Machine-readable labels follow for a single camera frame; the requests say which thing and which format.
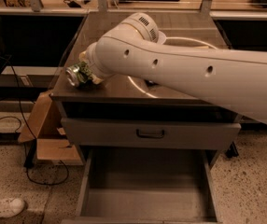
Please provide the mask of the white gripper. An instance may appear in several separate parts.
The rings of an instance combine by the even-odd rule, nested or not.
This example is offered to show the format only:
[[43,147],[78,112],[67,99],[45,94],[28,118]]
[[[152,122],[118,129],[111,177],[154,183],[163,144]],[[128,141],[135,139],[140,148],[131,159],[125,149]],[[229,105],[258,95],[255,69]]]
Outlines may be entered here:
[[78,59],[89,66],[89,69],[94,74],[92,83],[95,85],[102,83],[103,79],[114,76],[112,71],[101,64],[100,59],[96,55],[96,43],[90,44],[85,51],[82,51],[78,55]]

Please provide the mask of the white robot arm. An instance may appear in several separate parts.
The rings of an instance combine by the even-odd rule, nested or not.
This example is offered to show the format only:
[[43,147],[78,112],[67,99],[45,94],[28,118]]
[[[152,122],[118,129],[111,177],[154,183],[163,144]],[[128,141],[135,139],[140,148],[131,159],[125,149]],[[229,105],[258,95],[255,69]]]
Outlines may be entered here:
[[267,52],[163,45],[134,13],[79,54],[94,77],[139,77],[267,124]]

